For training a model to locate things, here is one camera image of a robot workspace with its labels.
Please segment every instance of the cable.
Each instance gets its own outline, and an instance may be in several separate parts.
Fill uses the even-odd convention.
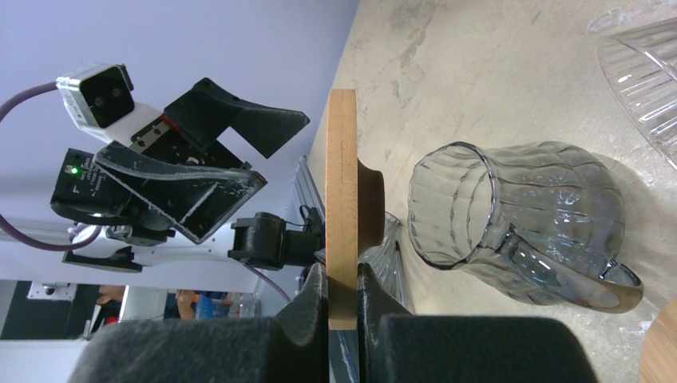
[[[273,282],[272,279],[268,278],[264,273],[256,270],[254,267],[251,267],[249,265],[245,265],[244,263],[242,264],[247,270],[251,271],[252,273],[256,274],[259,278],[261,278],[265,283],[271,285],[271,287],[282,296],[282,299],[284,299],[285,302],[289,303],[291,302],[291,298],[289,298],[289,295],[282,290],[282,287],[280,287],[277,283]]]
[[[7,116],[7,114],[10,113],[12,109],[14,109],[15,106],[21,104],[23,101],[39,96],[43,93],[51,92],[53,90],[57,90],[56,83],[48,82],[46,84],[38,85],[33,88],[24,90],[23,92],[20,92],[15,96],[11,97],[9,100],[5,101],[0,105],[0,122],[2,122],[2,120]],[[21,243],[24,243],[30,247],[35,247],[36,249],[47,251],[77,250],[94,242],[94,240],[101,233],[101,227],[97,227],[94,233],[92,233],[92,235],[90,235],[87,239],[85,239],[82,242],[72,243],[70,245],[54,245],[52,243],[44,243],[42,241],[38,241],[37,239],[30,238],[28,235],[21,233],[16,227],[12,226],[11,223],[7,222],[7,220],[5,219],[5,217],[2,216],[2,214],[0,214],[0,229],[2,229],[10,237],[16,239]]]

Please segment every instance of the black plastic part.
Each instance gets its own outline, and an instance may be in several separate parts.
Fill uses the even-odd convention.
[[[165,120],[166,116],[158,117],[146,125],[132,136],[132,142],[141,146],[141,138],[152,130],[159,132],[160,130],[157,129],[157,126],[165,123]],[[197,164],[200,166],[222,169],[242,168],[245,166],[236,155],[226,149],[219,141],[215,141],[206,148],[197,148],[187,142],[184,136],[174,129],[161,134],[154,142],[148,146],[144,144],[143,147],[144,156],[167,164],[186,165],[197,161]]]
[[[209,238],[266,184],[257,172],[167,164],[117,142],[94,161],[194,243]]]
[[[256,213],[254,218],[237,219],[232,224],[235,239],[228,257],[267,270],[315,263],[315,252],[324,248],[324,226],[319,215],[306,219],[304,231],[286,227],[284,219],[263,212]]]
[[[80,91],[101,128],[107,128],[134,110],[127,69],[115,65],[80,83]]]
[[[303,112],[242,100],[209,78],[198,81],[164,112],[178,124],[181,136],[198,150],[206,150],[231,126],[266,158],[310,122]]]
[[[69,265],[90,267],[98,270],[116,271],[119,273],[140,273],[144,267],[134,263],[134,253],[132,247],[123,247],[116,251],[109,258],[90,258],[82,255],[76,255],[72,251],[64,253],[61,260]]]
[[[154,231],[140,225],[111,226],[106,229],[108,239],[117,239],[132,246],[156,246],[174,238],[174,230]]]
[[[92,225],[134,223],[137,209],[130,203],[132,193],[102,172],[93,158],[91,153],[68,149],[49,202],[52,210]]]
[[[305,231],[287,230],[284,233],[284,264],[306,267],[315,263],[315,252],[324,248],[324,238]]]
[[[287,223],[277,215],[256,213],[254,218],[237,219],[230,259],[268,270],[279,270],[284,265],[283,233]]]

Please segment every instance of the camera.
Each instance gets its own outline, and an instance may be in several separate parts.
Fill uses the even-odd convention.
[[[93,64],[57,78],[66,109],[77,125],[105,129],[134,110],[124,64]]]

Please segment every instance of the wooden object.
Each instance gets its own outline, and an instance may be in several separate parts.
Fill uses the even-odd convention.
[[[639,381],[677,381],[677,299],[660,311],[642,348]]]
[[[355,330],[358,255],[382,241],[385,197],[382,174],[358,161],[352,89],[333,89],[329,96],[325,187],[329,328]]]

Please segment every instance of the transparent plastic bowl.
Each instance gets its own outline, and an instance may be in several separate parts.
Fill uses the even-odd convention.
[[[677,169],[677,18],[602,38],[597,60],[628,117]]]

